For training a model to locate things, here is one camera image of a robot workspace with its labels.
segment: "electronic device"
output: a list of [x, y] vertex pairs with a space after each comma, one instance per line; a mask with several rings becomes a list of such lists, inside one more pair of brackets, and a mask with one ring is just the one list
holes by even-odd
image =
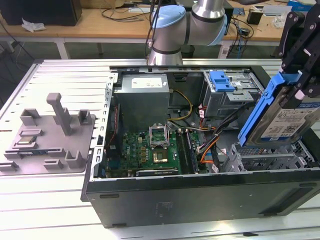
[[105, 228], [283, 216], [319, 192], [311, 129], [294, 144], [239, 143], [270, 80], [260, 66], [108, 67], [83, 185]]
[[319, 119], [319, 13], [318, 3], [306, 16], [288, 14], [278, 53], [282, 71], [271, 79], [241, 130], [242, 146], [296, 143]]
[[8, 25], [22, 19], [44, 25], [75, 26], [82, 14], [80, 0], [0, 0], [1, 15]]
[[264, 12], [260, 11], [259, 9], [257, 10], [250, 9], [248, 13], [248, 17], [246, 18], [246, 22], [248, 24], [258, 25], [260, 23], [260, 20], [263, 14]]

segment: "metal frame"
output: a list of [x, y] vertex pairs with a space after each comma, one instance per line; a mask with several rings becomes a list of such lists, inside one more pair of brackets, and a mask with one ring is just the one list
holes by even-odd
[[[39, 37], [39, 36], [14, 36], [19, 42], [55, 43], [62, 60], [70, 59], [70, 54], [65, 43], [97, 43], [99, 54], [103, 54], [101, 43], [144, 44], [144, 38], [104, 38], [104, 37]], [[0, 42], [10, 42], [10, 36], [0, 36]], [[234, 40], [222, 40], [218, 59], [226, 59], [230, 46]], [[250, 46], [279, 46], [278, 41], [253, 41], [247, 42]]]

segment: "gray plastic post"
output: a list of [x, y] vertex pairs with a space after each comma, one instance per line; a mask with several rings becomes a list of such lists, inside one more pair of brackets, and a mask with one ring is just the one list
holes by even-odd
[[76, 152], [75, 157], [72, 157], [71, 152], [67, 151], [64, 160], [71, 169], [80, 168], [86, 162], [86, 160], [82, 157], [80, 151]]
[[64, 135], [69, 136], [71, 134], [71, 127], [69, 124], [69, 118], [65, 115], [65, 111], [61, 105], [60, 93], [49, 93], [46, 102], [50, 104], [55, 112], [56, 119], [59, 121], [60, 126], [64, 132]]
[[92, 118], [89, 110], [80, 110], [78, 113], [78, 119], [81, 126], [92, 124]]
[[36, 126], [35, 119], [38, 118], [40, 118], [40, 115], [36, 109], [25, 109], [20, 116], [20, 119], [25, 126]]

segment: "black cable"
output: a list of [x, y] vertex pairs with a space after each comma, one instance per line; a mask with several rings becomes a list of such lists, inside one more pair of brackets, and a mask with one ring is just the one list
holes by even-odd
[[[242, 57], [244, 52], [245, 52], [245, 50], [247, 49], [248, 40], [250, 38], [252, 38], [252, 36], [255, 34], [255, 30], [252, 28], [252, 26], [250, 26], [245, 21], [239, 20], [238, 18], [234, 18], [234, 17], [232, 17], [231, 19], [233, 21], [231, 20], [230, 23], [233, 24], [235, 26], [235, 28], [236, 28], [236, 38], [235, 38], [234, 42], [232, 43], [231, 48], [230, 48], [230, 50], [229, 50], [229, 52], [228, 52], [226, 57], [229, 57], [230, 53], [234, 53], [234, 54], [241, 53], [241, 57]], [[239, 27], [239, 22], [244, 23], [244, 24], [246, 24], [247, 26], [249, 26], [251, 28], [251, 35], [247, 36], [247, 35], [242, 34], [241, 28]], [[239, 51], [238, 52], [234, 52], [233, 49], [234, 49], [237, 41], [238, 41], [237, 49], [239, 49], [240, 44], [241, 44], [241, 42], [240, 42], [241, 38], [245, 39], [244, 47], [242, 47], [242, 50], [240, 50], [240, 52]]]
[[110, 17], [110, 16], [104, 15], [104, 13], [105, 13], [106, 11], [109, 11], [109, 10], [111, 10], [111, 8], [105, 9], [105, 10], [101, 13], [101, 15], [102, 15], [104, 18], [107, 18], [107, 19], [110, 19], [110, 20], [114, 20], [114, 21], [129, 20], [129, 19], [132, 19], [132, 18], [135, 18], [135, 17], [139, 17], [139, 16], [142, 16], [142, 15], [148, 14], [148, 12], [146, 12], [146, 13], [141, 13], [141, 14], [134, 15], [134, 16], [127, 16], [127, 17], [123, 17], [123, 18], [114, 18], [114, 17]]
[[3, 27], [3, 29], [5, 30], [5, 32], [17, 43], [20, 45], [20, 47], [25, 51], [26, 54], [29, 55], [29, 57], [32, 59], [32, 60], [35, 60], [35, 58], [24, 48], [24, 46], [21, 45], [20, 42], [18, 42], [9, 32], [8, 30], [5, 28], [4, 24], [2, 23], [2, 21], [0, 20], [0, 24], [1, 26]]
[[10, 76], [11, 76], [11, 78], [12, 78], [12, 81], [13, 81], [15, 84], [17, 84], [17, 82], [16, 82], [16, 80], [15, 80], [15, 78], [14, 78], [14, 75], [13, 75], [12, 72], [10, 71], [10, 69], [9, 69], [9, 67], [8, 67], [8, 65], [7, 65], [7, 63], [6, 63], [5, 60], [3, 61], [3, 64], [4, 64], [5, 68], [7, 69], [7, 71], [9, 72], [9, 74], [10, 74]]
[[159, 11], [160, 11], [160, 6], [161, 6], [161, 0], [159, 0], [159, 4], [158, 4], [158, 7], [154, 13], [154, 16], [153, 16], [153, 19], [152, 19], [152, 22], [151, 22], [151, 25], [150, 25], [150, 28], [149, 28], [149, 31], [148, 31], [148, 34], [146, 36], [146, 39], [145, 39], [145, 44], [144, 44], [144, 57], [145, 59], [147, 59], [147, 45], [148, 45], [148, 40], [149, 40], [149, 37], [150, 37], [150, 33], [152, 31], [152, 28], [153, 28], [153, 25], [154, 25], [154, 22], [156, 19], [158, 19], [158, 14], [159, 14]]
[[155, 23], [154, 23], [154, 30], [153, 30], [153, 33], [152, 33], [152, 44], [154, 42], [154, 38], [155, 38], [155, 35], [156, 35], [157, 22], [158, 22], [158, 16], [159, 16], [161, 4], [162, 4], [162, 0], [159, 0], [158, 8], [156, 9], [157, 10], [157, 15], [156, 15]]

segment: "white paper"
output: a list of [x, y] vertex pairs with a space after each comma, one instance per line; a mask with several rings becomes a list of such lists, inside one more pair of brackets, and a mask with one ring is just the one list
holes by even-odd
[[28, 22], [22, 18], [23, 24], [21, 25], [24, 29], [28, 30], [29, 32], [34, 33], [35, 31], [45, 30], [45, 25], [43, 23], [33, 23]]
[[131, 87], [133, 89], [162, 88], [162, 80], [161, 77], [135, 77], [131, 81]]

